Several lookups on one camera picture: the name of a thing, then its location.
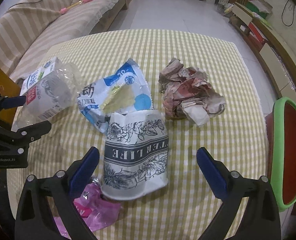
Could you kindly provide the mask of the blue white snack wrapper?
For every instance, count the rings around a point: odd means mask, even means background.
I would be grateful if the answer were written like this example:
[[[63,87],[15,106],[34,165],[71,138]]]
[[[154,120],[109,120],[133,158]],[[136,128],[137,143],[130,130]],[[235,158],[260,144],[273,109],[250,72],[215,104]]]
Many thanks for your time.
[[[111,114],[153,108],[151,90],[139,65],[129,58],[113,75],[87,85],[76,98],[84,117],[106,133]]]

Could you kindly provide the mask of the wooden TV cabinet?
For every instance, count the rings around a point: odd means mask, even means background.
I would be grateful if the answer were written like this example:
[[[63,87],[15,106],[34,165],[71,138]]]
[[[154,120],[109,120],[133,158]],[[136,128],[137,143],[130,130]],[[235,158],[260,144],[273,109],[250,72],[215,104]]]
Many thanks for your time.
[[[239,3],[233,4],[229,23],[256,56],[277,96],[296,103],[296,56],[288,44],[260,15]]]

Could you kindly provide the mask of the beige striped sofa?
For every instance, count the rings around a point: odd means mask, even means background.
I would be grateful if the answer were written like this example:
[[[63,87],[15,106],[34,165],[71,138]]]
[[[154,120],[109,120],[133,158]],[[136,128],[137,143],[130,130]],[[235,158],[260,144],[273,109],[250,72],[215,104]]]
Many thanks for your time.
[[[52,46],[107,31],[128,3],[93,0],[60,14],[62,8],[76,2],[21,0],[0,18],[0,69],[12,81],[26,79]]]

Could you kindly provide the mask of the red bin green rim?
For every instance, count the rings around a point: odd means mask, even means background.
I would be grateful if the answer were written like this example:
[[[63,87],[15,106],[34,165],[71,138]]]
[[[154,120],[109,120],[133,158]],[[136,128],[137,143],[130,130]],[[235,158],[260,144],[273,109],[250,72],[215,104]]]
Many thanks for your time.
[[[282,97],[265,117],[268,138],[267,177],[280,212],[296,202],[296,103]]]

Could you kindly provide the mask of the pink plastic bag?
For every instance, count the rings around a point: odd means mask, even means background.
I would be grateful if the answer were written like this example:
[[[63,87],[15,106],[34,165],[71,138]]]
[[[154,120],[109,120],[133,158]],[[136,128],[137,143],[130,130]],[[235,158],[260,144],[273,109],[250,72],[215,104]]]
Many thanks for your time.
[[[121,210],[121,203],[104,197],[101,184],[95,176],[91,177],[81,196],[74,199],[73,204],[92,232],[114,224]]]

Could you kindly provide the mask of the wooden chair back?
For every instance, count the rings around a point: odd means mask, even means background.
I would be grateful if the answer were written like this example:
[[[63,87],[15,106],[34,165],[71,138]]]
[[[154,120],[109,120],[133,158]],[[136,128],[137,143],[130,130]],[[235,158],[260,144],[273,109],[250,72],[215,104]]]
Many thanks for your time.
[[[2,96],[19,96],[21,89],[0,69],[0,94]],[[0,127],[10,130],[17,108],[4,109],[0,112]]]

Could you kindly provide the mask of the floral white paper cup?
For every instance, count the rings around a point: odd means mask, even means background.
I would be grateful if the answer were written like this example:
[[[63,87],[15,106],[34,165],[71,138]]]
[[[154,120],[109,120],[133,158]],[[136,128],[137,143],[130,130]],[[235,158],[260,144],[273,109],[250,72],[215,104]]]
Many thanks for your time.
[[[102,193],[134,200],[168,184],[169,138],[157,110],[112,113],[104,151]]]

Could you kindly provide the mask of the white blue milk carton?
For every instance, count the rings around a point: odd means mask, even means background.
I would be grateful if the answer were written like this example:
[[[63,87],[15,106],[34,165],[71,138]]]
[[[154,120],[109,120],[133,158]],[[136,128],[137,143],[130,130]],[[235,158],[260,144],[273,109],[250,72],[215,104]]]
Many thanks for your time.
[[[47,75],[53,73],[55,70],[62,66],[62,61],[58,57],[53,57],[47,61],[40,68],[32,72],[24,81],[21,87],[20,96],[25,95],[29,89],[34,87],[38,82],[41,81]]]

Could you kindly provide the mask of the yellow checkered tablecloth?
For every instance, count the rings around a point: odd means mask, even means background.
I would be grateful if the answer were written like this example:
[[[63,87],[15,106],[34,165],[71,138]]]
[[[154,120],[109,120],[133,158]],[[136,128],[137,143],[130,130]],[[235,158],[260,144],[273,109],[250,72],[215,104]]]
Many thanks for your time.
[[[159,111],[163,111],[159,72],[176,57],[185,66],[205,70],[215,91],[226,99],[224,113],[204,126],[188,120],[166,122],[168,185],[124,202],[121,218],[97,231],[98,239],[198,239],[220,206],[196,163],[200,147],[244,177],[257,179],[265,174],[268,142],[264,114],[233,43],[182,31],[119,30],[59,43],[46,51],[42,61],[54,56],[74,63],[83,85],[113,74],[127,59],[134,59]]]

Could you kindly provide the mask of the clear plastic bottle red label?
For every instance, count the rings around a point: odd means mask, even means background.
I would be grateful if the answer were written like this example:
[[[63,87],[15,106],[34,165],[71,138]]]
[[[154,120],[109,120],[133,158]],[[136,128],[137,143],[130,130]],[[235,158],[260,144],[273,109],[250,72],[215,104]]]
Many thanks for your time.
[[[17,109],[12,131],[42,121],[50,121],[55,115],[76,103],[82,88],[82,79],[74,63],[53,62],[48,74],[26,90],[24,106]]]

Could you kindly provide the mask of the brown white paper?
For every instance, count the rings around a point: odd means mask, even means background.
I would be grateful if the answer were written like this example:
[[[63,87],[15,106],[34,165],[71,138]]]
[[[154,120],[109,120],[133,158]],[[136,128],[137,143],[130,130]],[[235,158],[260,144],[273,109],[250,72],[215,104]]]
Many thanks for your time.
[[[226,100],[214,90],[207,73],[195,67],[186,68],[175,57],[159,73],[158,82],[169,120],[188,119],[202,126],[225,111]]]

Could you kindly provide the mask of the pink toy wand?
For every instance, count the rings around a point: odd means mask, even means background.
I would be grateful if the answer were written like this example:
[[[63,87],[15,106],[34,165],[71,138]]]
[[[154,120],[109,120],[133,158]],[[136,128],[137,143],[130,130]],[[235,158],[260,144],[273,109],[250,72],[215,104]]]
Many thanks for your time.
[[[74,7],[77,7],[78,5],[82,5],[82,4],[85,4],[85,3],[88,3],[88,2],[91,2],[93,0],[80,0],[72,5],[70,5],[69,7],[65,7],[65,8],[62,8],[60,10],[60,14],[61,15],[64,15],[66,14],[70,9],[73,9]]]

